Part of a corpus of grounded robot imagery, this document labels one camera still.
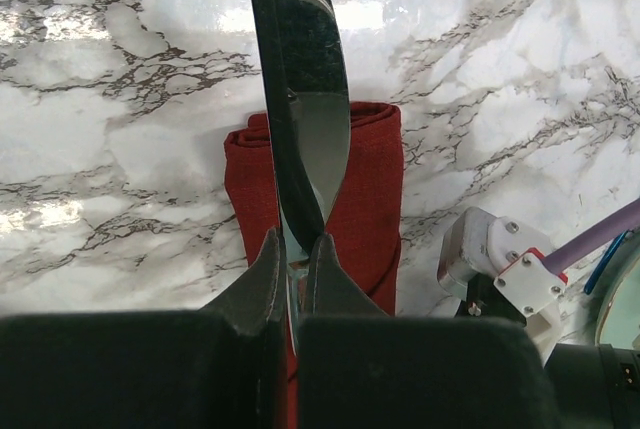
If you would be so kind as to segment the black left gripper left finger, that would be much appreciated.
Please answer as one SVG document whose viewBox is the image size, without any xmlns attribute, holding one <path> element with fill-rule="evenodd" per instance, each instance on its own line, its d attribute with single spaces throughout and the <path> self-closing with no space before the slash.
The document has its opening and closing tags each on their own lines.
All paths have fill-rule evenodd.
<svg viewBox="0 0 640 429">
<path fill-rule="evenodd" d="M 283 428 L 284 244 L 198 310 L 1 320 L 5 428 Z"/>
</svg>

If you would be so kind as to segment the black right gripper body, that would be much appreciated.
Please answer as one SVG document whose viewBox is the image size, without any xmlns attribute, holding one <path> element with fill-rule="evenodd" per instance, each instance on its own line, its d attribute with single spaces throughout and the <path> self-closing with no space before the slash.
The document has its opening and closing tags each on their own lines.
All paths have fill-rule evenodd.
<svg viewBox="0 0 640 429">
<path fill-rule="evenodd" d="M 524 327 L 543 358 L 564 428 L 637 428 L 639 426 L 639 352 L 609 344 L 562 344 L 556 302 L 542 313 L 521 314 L 493 280 L 471 278 L 459 316 L 501 317 Z"/>
</svg>

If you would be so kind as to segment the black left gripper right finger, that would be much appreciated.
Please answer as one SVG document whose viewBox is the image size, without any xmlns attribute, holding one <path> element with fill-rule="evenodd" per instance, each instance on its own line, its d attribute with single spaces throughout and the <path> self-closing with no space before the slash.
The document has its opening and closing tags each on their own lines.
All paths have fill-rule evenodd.
<svg viewBox="0 0 640 429">
<path fill-rule="evenodd" d="M 340 267 L 311 256 L 298 327 L 300 428 L 557 428 L 537 349 L 496 318 L 390 317 Z"/>
</svg>

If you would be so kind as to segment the blue handled fork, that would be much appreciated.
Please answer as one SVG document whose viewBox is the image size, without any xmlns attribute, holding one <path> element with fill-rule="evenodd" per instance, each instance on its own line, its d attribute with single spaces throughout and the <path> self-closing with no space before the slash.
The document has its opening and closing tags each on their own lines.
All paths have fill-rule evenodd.
<svg viewBox="0 0 640 429">
<path fill-rule="evenodd" d="M 596 265 L 595 269 L 593 270 L 593 272 L 589 276 L 589 279 L 587 280 L 587 282 L 586 282 L 586 284 L 584 286 L 583 292 L 586 295 L 590 295 L 594 291 L 594 289 L 595 289 L 600 277 L 604 273 L 607 265 L 610 263 L 611 259 L 613 258 L 613 256 L 617 252 L 617 250 L 620 248 L 620 246 L 626 240 L 628 233 L 629 233 L 629 231 L 625 231 L 625 232 L 619 234 L 615 239 L 612 240 L 611 244 L 604 251 L 601 259 L 599 260 L 598 264 Z"/>
</svg>

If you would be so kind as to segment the dark red cloth napkin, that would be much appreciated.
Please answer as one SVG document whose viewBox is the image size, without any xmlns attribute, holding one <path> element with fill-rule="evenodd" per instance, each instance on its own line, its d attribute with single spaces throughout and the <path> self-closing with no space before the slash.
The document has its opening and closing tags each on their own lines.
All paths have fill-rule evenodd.
<svg viewBox="0 0 640 429">
<path fill-rule="evenodd" d="M 275 176 L 265 114 L 224 141 L 225 190 L 239 223 L 247 260 L 278 221 Z M 328 223 L 342 268 L 386 313 L 394 314 L 401 255 L 404 174 L 400 109 L 389 103 L 351 105 L 351 148 Z"/>
</svg>

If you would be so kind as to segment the silver table knife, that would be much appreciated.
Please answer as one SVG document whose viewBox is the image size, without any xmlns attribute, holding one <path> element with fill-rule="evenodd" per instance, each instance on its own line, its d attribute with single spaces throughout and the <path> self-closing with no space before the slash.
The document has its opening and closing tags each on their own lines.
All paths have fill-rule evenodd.
<svg viewBox="0 0 640 429">
<path fill-rule="evenodd" d="M 350 102 L 331 0 L 251 0 L 264 83 L 289 308 L 305 296 L 350 151 Z"/>
</svg>

